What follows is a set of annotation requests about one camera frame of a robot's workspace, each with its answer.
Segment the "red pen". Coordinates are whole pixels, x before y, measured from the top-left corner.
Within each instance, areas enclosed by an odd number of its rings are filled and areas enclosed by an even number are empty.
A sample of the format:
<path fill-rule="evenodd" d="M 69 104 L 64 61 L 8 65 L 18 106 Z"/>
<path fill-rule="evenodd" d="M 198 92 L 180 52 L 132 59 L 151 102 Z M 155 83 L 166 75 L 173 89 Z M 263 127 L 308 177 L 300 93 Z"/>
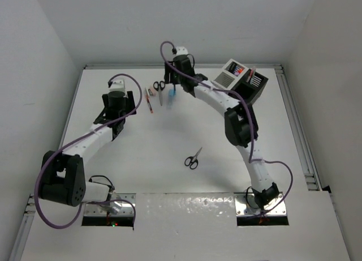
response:
<path fill-rule="evenodd" d="M 252 80 L 252 78 L 253 78 L 253 76 L 254 76 L 254 74 L 255 74 L 255 71 L 256 71 L 256 67 L 253 66 L 253 67 L 251 68 L 251 70 L 250 70 L 250 73 L 249 73 L 248 77 L 247 77 L 247 82 L 248 82 L 248 83 L 250 82 L 250 80 Z"/>

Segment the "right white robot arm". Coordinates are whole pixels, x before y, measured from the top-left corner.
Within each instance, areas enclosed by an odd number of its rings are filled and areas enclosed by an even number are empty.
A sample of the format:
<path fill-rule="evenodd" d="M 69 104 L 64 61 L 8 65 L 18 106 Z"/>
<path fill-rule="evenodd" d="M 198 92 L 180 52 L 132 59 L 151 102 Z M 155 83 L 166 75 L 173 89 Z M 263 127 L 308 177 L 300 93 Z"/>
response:
<path fill-rule="evenodd" d="M 279 190 L 256 147 L 258 125 L 252 106 L 234 91 L 220 89 L 203 74 L 195 74 L 187 55 L 179 55 L 173 62 L 165 61 L 165 69 L 171 71 L 167 83 L 180 84 L 185 92 L 223 116 L 226 138 L 241 154 L 251 179 L 254 201 L 259 209 L 264 209 L 279 195 Z"/>

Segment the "black handled scissors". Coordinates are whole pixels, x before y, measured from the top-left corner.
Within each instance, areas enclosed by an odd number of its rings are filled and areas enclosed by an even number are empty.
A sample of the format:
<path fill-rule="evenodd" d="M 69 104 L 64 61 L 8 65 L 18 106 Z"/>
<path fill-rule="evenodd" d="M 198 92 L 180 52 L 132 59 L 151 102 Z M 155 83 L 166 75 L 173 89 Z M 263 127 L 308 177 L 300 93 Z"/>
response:
<path fill-rule="evenodd" d="M 191 170 L 196 169 L 199 165 L 198 156 L 201 151 L 202 147 L 193 156 L 187 157 L 184 161 L 184 165 L 189 167 Z"/>

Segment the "thin red pencil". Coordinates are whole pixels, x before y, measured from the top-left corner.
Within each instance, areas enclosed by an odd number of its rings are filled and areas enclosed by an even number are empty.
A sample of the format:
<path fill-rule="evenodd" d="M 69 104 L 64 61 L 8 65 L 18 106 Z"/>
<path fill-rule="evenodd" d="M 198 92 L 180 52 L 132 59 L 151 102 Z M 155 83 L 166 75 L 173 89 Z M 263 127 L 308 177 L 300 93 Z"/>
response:
<path fill-rule="evenodd" d="M 145 99 L 146 99 L 146 103 L 148 105 L 149 111 L 151 114 L 153 114 L 153 108 L 152 105 L 150 103 L 150 99 L 149 99 L 149 94 L 148 94 L 148 90 L 145 88 Z"/>

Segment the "light blue highlighter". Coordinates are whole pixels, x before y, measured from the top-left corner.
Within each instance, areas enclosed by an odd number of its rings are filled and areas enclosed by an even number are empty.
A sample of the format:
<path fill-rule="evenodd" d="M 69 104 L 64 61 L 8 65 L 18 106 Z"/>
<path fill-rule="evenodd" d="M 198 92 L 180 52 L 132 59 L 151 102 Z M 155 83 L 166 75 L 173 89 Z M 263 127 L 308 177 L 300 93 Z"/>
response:
<path fill-rule="evenodd" d="M 171 109 L 176 98 L 176 85 L 169 89 L 167 94 L 167 108 Z"/>

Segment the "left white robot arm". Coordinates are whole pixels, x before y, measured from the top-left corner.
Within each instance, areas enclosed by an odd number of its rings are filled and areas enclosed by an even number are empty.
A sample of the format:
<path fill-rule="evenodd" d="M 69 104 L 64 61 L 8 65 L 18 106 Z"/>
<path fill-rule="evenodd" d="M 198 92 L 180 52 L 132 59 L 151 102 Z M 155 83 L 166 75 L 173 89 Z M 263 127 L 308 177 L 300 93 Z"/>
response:
<path fill-rule="evenodd" d="M 102 95 L 102 99 L 104 109 L 88 134 L 60 153 L 45 153 L 42 161 L 44 172 L 37 188 L 40 199 L 72 207 L 108 200 L 111 187 L 86 181 L 84 167 L 103 146 L 117 138 L 126 117 L 136 114 L 136 105 L 131 91 L 110 91 Z"/>

